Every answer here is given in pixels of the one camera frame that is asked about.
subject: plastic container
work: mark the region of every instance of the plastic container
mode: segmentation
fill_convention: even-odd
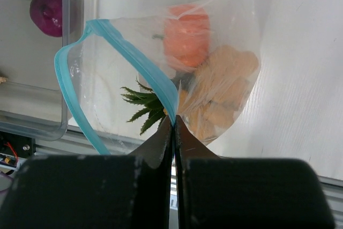
[[[31,21],[31,0],[0,0],[0,131],[53,141],[68,125],[68,109],[54,72],[55,53],[79,36],[75,3],[63,0],[63,36],[43,34]]]

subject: orange pumpkin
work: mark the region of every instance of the orange pumpkin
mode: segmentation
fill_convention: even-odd
[[[183,70],[195,68],[208,57],[210,47],[210,19],[203,8],[192,4],[172,6],[166,19],[163,46],[169,66]]]

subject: transparent plastic bag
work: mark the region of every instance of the transparent plastic bag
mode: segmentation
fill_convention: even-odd
[[[158,127],[142,134],[145,121],[166,114],[173,123],[180,114],[208,144],[237,119],[259,73],[253,0],[202,0],[137,17],[88,21],[81,39],[56,54],[72,115],[102,154],[99,135],[145,140]],[[134,105],[152,93],[153,103]]]

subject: purple onion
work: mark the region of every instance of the purple onion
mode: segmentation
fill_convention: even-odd
[[[30,17],[44,34],[62,36],[62,0],[31,0]]]

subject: pumpkin stem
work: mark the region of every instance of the pumpkin stem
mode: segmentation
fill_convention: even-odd
[[[153,39],[160,39],[160,40],[163,40],[165,38],[164,35],[161,35],[161,34],[154,34],[152,35],[152,38]]]

